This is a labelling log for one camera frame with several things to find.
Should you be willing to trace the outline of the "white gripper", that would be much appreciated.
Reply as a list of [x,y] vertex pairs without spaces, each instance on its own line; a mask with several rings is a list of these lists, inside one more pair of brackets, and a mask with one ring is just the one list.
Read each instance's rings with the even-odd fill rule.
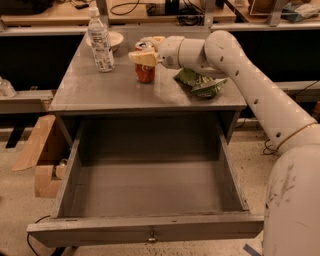
[[[183,36],[151,36],[143,37],[142,42],[149,42],[157,49],[160,57],[160,63],[169,69],[179,69],[179,49],[183,42]],[[128,54],[129,59],[135,64],[145,66],[156,66],[158,64],[158,54],[154,51],[143,52],[134,51]]]

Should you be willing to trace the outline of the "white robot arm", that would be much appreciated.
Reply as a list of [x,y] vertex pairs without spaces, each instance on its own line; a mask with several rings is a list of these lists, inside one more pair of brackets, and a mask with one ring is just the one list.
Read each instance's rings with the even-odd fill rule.
[[217,30],[206,39],[144,37],[136,64],[190,68],[228,77],[280,153],[269,176],[263,256],[320,256],[320,124],[246,56],[237,39]]

